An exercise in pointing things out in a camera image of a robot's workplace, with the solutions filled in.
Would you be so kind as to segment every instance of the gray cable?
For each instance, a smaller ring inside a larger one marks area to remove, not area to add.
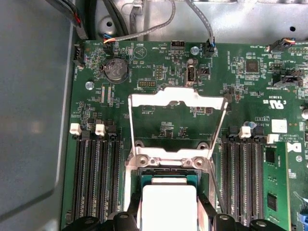
[[[161,29],[161,28],[163,28],[163,27],[169,25],[169,24],[172,22],[172,20],[173,20],[173,18],[174,18],[174,15],[175,15],[175,2],[174,2],[174,0],[168,0],[168,1],[170,1],[171,4],[172,4],[172,13],[171,13],[170,18],[169,18],[166,22],[164,22],[164,23],[162,23],[162,24],[159,24],[159,25],[157,25],[157,26],[153,26],[153,27],[151,27],[150,29],[144,30],[144,31],[139,32],[139,33],[136,33],[136,34],[131,34],[131,35],[126,35],[126,36],[117,37],[117,38],[115,38],[115,41],[119,42],[119,41],[131,39],[131,38],[132,38],[132,39],[133,39],[133,38],[137,38],[137,37],[139,37],[139,36],[148,35],[148,34],[152,33],[152,32],[155,31],[155,30]]]
[[[210,43],[212,44],[214,41],[214,35],[213,35],[213,29],[208,21],[208,19],[205,17],[205,15],[199,10],[199,8],[192,2],[192,0],[185,0],[185,2],[189,5],[189,7],[197,14],[197,16],[200,18],[204,26],[206,27],[209,35]]]

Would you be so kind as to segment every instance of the screw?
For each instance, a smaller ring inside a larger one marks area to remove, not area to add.
[[[87,90],[93,90],[94,88],[94,83],[91,81],[86,82],[86,89]]]
[[[222,219],[222,220],[228,220],[229,216],[227,216],[227,215],[220,215],[219,218]]]
[[[258,220],[257,221],[257,225],[260,226],[260,227],[265,227],[266,226],[266,223],[261,221],[261,220]]]
[[[128,216],[126,214],[122,214],[120,218],[124,219],[124,218],[128,218]]]
[[[192,54],[192,55],[198,55],[199,52],[200,52],[199,47],[192,47],[192,48],[191,48],[191,54]]]

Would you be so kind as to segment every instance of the integrated circuit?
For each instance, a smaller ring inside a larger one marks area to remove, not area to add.
[[[274,148],[267,148],[265,151],[265,160],[269,163],[275,163],[276,151]]]
[[[258,60],[246,60],[246,72],[258,73],[259,72]]]
[[[274,211],[277,211],[277,197],[268,193],[268,207]]]

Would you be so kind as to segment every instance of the silver screw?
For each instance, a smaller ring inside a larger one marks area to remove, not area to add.
[[[93,90],[94,89],[94,83],[91,81],[86,82],[86,89],[87,90]]]
[[[260,226],[260,227],[265,227],[266,226],[266,223],[261,221],[261,220],[258,220],[257,221],[257,225]]]
[[[192,55],[198,55],[199,52],[200,52],[199,47],[192,47],[192,48],[191,48],[191,54],[192,54]]]
[[[228,220],[229,216],[227,216],[227,215],[220,215],[219,218],[222,219],[222,220]]]

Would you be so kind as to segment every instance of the chip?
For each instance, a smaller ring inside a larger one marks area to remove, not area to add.
[[[267,148],[265,151],[265,160],[270,163],[275,163],[275,149]]]
[[[277,211],[277,197],[268,193],[268,207]]]
[[[212,107],[206,107],[205,108],[205,113],[206,114],[212,114],[213,113],[213,108]]]
[[[247,60],[246,61],[246,72],[259,72],[259,63],[257,60]]]

